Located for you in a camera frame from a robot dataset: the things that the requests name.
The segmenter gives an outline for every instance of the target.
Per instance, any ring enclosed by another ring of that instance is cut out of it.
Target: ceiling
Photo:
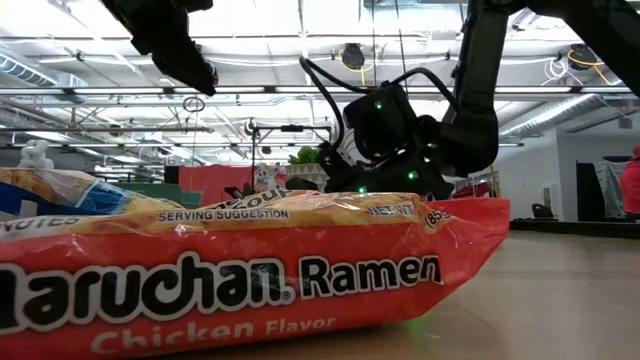
[[[360,0],[216,0],[212,9],[191,15],[190,34],[203,45],[205,58],[215,65],[221,86],[308,86],[310,83],[297,62],[299,56],[314,59],[330,73],[354,85],[380,84],[418,66],[429,68],[445,83],[453,85],[451,72],[460,50],[461,11],[466,13],[466,1],[462,7],[456,0],[421,6],[411,6],[412,1],[401,3],[409,5],[401,6],[399,15],[395,7],[381,7],[372,21],[371,11],[363,7]],[[61,7],[67,7],[71,16],[61,11]],[[512,16],[510,25],[514,25],[517,15],[521,14]],[[531,16],[518,23],[519,31],[512,30],[511,26],[508,30],[498,86],[602,83],[593,68],[573,71],[562,67],[566,63],[553,64],[559,52],[566,54],[571,44],[581,42],[562,20]],[[184,86],[161,74],[148,57],[136,52],[129,40],[127,31],[98,0],[0,0],[0,51],[10,51],[30,66],[52,74],[73,74],[88,87]],[[368,71],[354,72],[341,63],[340,51],[346,43],[360,44]],[[377,54],[376,66],[374,53]],[[600,70],[605,74],[608,71],[606,66]],[[411,87],[430,85],[426,77],[414,76],[409,80]],[[0,74],[0,86],[33,87],[5,74]],[[124,133],[118,137],[107,133],[82,134],[85,139],[82,142],[86,143],[136,143],[158,136],[163,142],[247,143],[250,139],[244,126],[249,119],[259,126],[334,125],[330,107],[317,93],[309,96],[304,92],[279,95],[230,91],[212,99],[200,96],[207,106],[191,116],[182,111],[185,98],[182,95],[87,95],[82,97],[82,102],[73,103],[51,96],[9,97],[61,120],[55,126],[82,119],[81,126],[91,128],[120,124],[185,130]],[[411,99],[416,113],[436,119],[441,118],[448,107],[443,99],[434,95],[413,94]],[[351,99],[338,100],[339,106],[344,107]],[[541,103],[538,97],[504,97],[498,98],[495,106],[504,125]],[[37,116],[27,116],[25,120],[30,126],[53,126],[50,122],[43,125]],[[12,125],[10,121],[3,124]],[[187,126],[213,131],[193,132],[188,131]],[[274,131],[262,139],[262,145],[318,143],[325,136],[326,132]],[[69,141],[81,139],[76,136]],[[297,150],[297,147],[274,146],[271,154],[260,155],[259,161],[283,161]],[[97,147],[95,151],[117,153]],[[194,147],[190,151],[194,151],[202,163],[240,164],[250,159],[249,148]],[[166,156],[159,155],[153,148],[135,148],[127,155],[142,157],[145,162],[167,161]],[[176,154],[168,156],[181,160]]]

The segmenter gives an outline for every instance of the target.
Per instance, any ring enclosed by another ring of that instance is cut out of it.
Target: ceiling duct
[[[622,80],[612,72],[608,74],[612,85],[620,85]],[[601,79],[588,83],[587,86],[600,85]],[[542,133],[547,129],[560,125],[576,117],[598,110],[606,106],[600,94],[578,95],[560,102],[543,104],[526,114],[507,122],[500,129],[500,138],[527,137]]]
[[[45,69],[27,58],[2,47],[0,47],[0,72],[37,87],[76,88],[87,86],[86,81],[75,75]],[[78,95],[54,95],[54,97],[75,104],[80,104],[86,100],[86,97]]]
[[[57,76],[52,71],[34,65],[22,56],[4,48],[0,48],[0,72],[38,87],[52,87],[58,84]]]

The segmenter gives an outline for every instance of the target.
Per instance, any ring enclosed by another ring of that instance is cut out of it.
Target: white wall
[[[532,204],[544,204],[545,187],[552,189],[551,208],[561,219],[560,166],[555,129],[541,138],[525,139],[524,147],[500,148],[494,168],[500,195],[511,200],[511,218],[533,218]]]
[[[604,156],[631,156],[640,137],[563,134],[558,130],[558,158],[564,221],[578,221],[576,163],[602,161]]]

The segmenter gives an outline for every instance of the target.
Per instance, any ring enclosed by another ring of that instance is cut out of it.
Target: black cable
[[[429,69],[426,69],[423,67],[411,69],[406,73],[404,73],[399,78],[393,80],[391,83],[397,85],[402,80],[405,80],[415,74],[422,74],[426,76],[429,80],[431,80],[433,85],[435,85],[436,88],[438,88],[438,90],[442,93],[442,95],[447,99],[447,101],[449,101],[449,104],[451,105],[451,107],[453,107],[453,109],[456,111],[460,111],[460,105],[458,104],[458,101],[456,101],[456,98],[453,96],[451,91],[449,91],[449,89],[447,89],[447,86],[442,82],[442,80],[440,80],[440,78],[436,74],[431,72],[431,70]]]
[[[331,149],[337,150],[340,144],[342,143],[342,139],[344,138],[344,121],[342,120],[342,114],[340,113],[340,109],[338,109],[338,104],[336,104],[336,101],[333,99],[331,94],[329,94],[329,91],[327,91],[327,88],[320,81],[320,79],[318,79],[316,74],[311,69],[312,68],[315,69],[316,71],[318,71],[320,74],[322,74],[329,80],[332,80],[331,78],[334,78],[335,80],[338,80],[338,79],[336,79],[334,76],[327,73],[326,71],[321,69],[318,65],[314,64],[311,60],[305,57],[300,57],[299,62],[300,62],[300,66],[302,67],[302,70],[304,70],[304,72],[307,73],[307,75],[309,75],[311,82],[313,82],[313,84],[318,88],[322,96],[324,96],[325,100],[329,103],[329,106],[331,106],[331,110],[333,110],[333,114],[336,116],[336,121],[338,122],[338,137],[336,141],[331,144]]]
[[[400,26],[400,9],[398,7],[398,0],[396,0],[396,18],[398,19],[398,37],[400,38],[400,54],[402,55],[402,71],[404,73],[407,72],[407,64],[405,63],[404,57],[404,42],[402,41],[402,29]],[[409,83],[407,79],[404,79],[404,88],[407,96],[409,96]]]
[[[353,86],[353,85],[349,85],[346,82],[338,79],[337,77],[331,75],[330,73],[328,73],[325,69],[321,68],[320,66],[318,66],[316,63],[314,63],[313,61],[305,58],[305,57],[301,57],[300,58],[300,64],[302,65],[302,62],[305,62],[307,65],[309,65],[310,68],[312,68],[313,70],[315,70],[316,72],[318,72],[320,75],[324,76],[325,78],[327,78],[327,80],[331,81],[332,83],[338,85],[338,86],[342,86],[343,88],[347,89],[347,90],[351,90],[353,92],[356,93],[360,93],[360,94],[368,94],[371,92],[371,90],[369,89],[363,89],[361,87],[357,87],[357,86]]]
[[[371,33],[373,37],[373,86],[378,86],[378,54],[376,53],[376,1],[371,2]]]

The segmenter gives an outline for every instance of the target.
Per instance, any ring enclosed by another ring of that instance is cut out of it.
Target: fluorescent light fixture
[[[496,87],[496,93],[567,93],[571,91],[568,86],[510,86]]]
[[[67,57],[67,58],[55,58],[55,59],[42,59],[38,61],[40,64],[59,64],[65,62],[73,62],[77,61],[75,57]]]
[[[198,94],[198,93],[200,93],[198,90],[196,90],[194,88],[173,88],[173,92],[175,92],[176,94]]]
[[[162,144],[154,144],[154,143],[126,143],[123,144],[124,147],[131,147],[131,148],[139,148],[139,147],[158,147],[161,146]]]
[[[62,89],[0,89],[0,95],[63,95]]]
[[[140,160],[136,157],[133,156],[124,156],[124,155],[117,155],[112,157],[113,160],[117,160],[117,161],[122,161],[122,162],[126,162],[129,164],[135,164],[135,163],[140,163],[140,162],[144,162],[143,160]]]
[[[624,93],[631,92],[628,87],[624,86],[586,86],[582,88],[584,93]]]
[[[199,94],[200,92],[194,88],[178,87],[173,91],[176,94]],[[255,94],[264,93],[264,87],[262,86],[216,86],[216,93],[218,94]]]
[[[100,166],[100,165],[96,165],[93,169],[95,172],[101,172],[101,173],[112,173],[112,172],[116,172],[116,173],[129,173],[129,174],[133,174],[135,171],[133,169],[120,169],[120,168],[114,168],[111,166],[108,167],[104,167],[104,166]]]
[[[433,86],[410,86],[409,93],[418,94],[439,94],[440,90]]]
[[[169,79],[169,78],[160,78],[160,81],[161,81],[161,82],[164,82],[164,83],[167,83],[167,84],[169,84],[169,85],[171,85],[171,86],[176,86],[176,83],[174,83],[173,81],[171,81],[171,79]]]
[[[106,94],[106,95],[118,95],[118,94],[162,94],[163,88],[90,88],[90,89],[74,89],[78,95],[92,95],[92,94]]]
[[[108,148],[108,147],[118,147],[118,144],[68,144],[69,147],[87,147],[87,148]]]
[[[327,86],[327,91],[330,93],[348,93],[351,90],[345,89],[340,86]],[[315,86],[278,86],[276,87],[276,93],[296,93],[296,94],[315,94],[320,90]]]
[[[498,146],[500,147],[522,147],[524,143],[500,143]]]
[[[145,169],[164,169],[164,165],[111,165],[113,169],[138,169],[140,167]]]
[[[218,86],[216,87],[216,92],[219,94],[242,94],[242,93],[263,93],[264,87],[260,86],[247,86],[247,87],[226,87],[226,86]]]
[[[100,154],[99,152],[91,149],[78,148],[78,151],[88,155],[92,155],[92,156],[98,156],[98,157],[104,156],[104,154]]]
[[[39,137],[41,139],[57,141],[57,142],[67,142],[72,140],[70,137],[66,135],[62,135],[60,133],[55,133],[55,132],[48,132],[48,131],[28,131],[26,132],[26,134]]]

